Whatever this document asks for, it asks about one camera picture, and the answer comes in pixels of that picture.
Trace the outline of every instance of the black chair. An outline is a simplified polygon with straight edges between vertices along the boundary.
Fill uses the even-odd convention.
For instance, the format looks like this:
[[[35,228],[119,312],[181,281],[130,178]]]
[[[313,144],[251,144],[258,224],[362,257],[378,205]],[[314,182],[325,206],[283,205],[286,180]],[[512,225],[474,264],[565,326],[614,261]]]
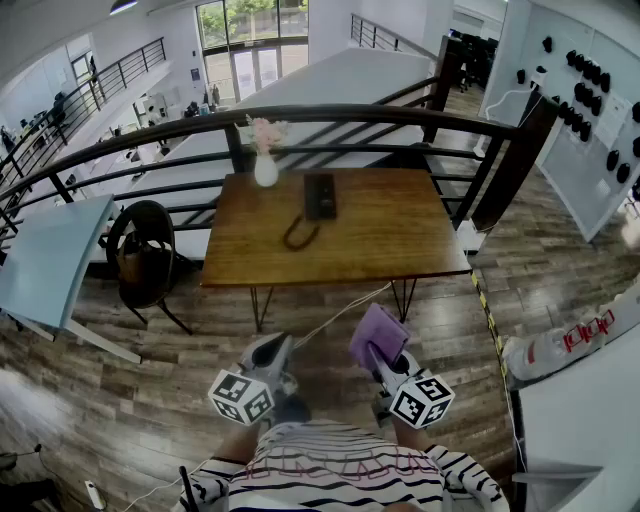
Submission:
[[[176,253],[173,223],[161,204],[139,201],[124,210],[109,232],[106,252],[109,267],[120,281],[120,298],[133,314],[147,324],[136,310],[158,306],[193,334],[169,311],[164,300],[175,284],[176,258],[189,260]]]

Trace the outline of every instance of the desk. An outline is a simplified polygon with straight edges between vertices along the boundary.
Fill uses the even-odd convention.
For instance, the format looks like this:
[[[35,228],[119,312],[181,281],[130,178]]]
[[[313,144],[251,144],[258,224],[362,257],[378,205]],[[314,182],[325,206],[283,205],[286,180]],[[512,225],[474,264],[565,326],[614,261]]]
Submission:
[[[271,188],[259,187],[253,174],[232,174],[222,187],[201,284],[251,287],[258,331],[258,286],[402,279],[406,293],[406,279],[415,287],[418,278],[471,271],[426,171],[309,172],[334,175],[338,217],[320,221],[316,239],[298,252],[287,249],[282,238],[304,211],[305,172],[283,173]],[[314,225],[301,222],[296,233],[304,239]],[[396,302],[404,321],[409,304],[403,297],[400,308],[397,294]]]
[[[95,245],[110,217],[113,196],[57,206],[25,218],[0,269],[0,308],[53,340],[30,321],[66,328],[128,361],[140,356],[75,322],[71,315]]]

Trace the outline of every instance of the metal hairpin leg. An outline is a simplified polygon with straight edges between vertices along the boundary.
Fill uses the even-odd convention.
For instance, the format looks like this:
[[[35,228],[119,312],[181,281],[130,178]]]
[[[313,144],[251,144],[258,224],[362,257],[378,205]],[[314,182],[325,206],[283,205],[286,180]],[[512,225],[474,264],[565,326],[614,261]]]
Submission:
[[[258,290],[255,287],[251,288],[251,307],[253,308],[253,318],[256,322],[256,332],[262,332],[262,322],[264,322],[264,315],[267,314],[267,308],[269,307],[269,301],[273,294],[273,286],[269,288],[269,295],[267,295],[267,302],[262,309],[262,315],[260,315],[260,309],[258,307]]]
[[[396,299],[396,305],[398,306],[398,312],[400,313],[400,323],[405,323],[407,320],[407,314],[409,313],[409,306],[411,305],[411,298],[413,297],[413,290],[416,288],[416,282],[418,279],[413,280],[411,286],[411,292],[409,293],[409,300],[407,300],[407,280],[402,280],[402,307],[400,307],[400,301],[398,300],[398,294],[396,293],[396,287],[391,281],[391,289],[393,290],[393,296]]]

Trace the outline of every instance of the purple sponge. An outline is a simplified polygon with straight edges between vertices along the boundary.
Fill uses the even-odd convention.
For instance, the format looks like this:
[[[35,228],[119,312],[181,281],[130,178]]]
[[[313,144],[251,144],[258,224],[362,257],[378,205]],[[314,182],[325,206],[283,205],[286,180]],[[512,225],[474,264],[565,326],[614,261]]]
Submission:
[[[379,304],[371,304],[351,338],[349,353],[358,364],[373,372],[373,362],[367,346],[373,343],[389,365],[393,365],[409,341],[409,331]]]

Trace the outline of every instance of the white table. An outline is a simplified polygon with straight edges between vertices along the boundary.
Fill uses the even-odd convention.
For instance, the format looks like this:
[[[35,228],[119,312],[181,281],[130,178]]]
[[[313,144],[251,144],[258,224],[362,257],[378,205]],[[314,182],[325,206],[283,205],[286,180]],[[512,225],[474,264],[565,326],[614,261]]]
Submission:
[[[90,331],[71,318],[107,221],[119,211],[113,196],[57,206],[28,216],[0,269],[0,308],[41,336],[54,337],[33,322],[66,328],[133,363],[140,356]]]

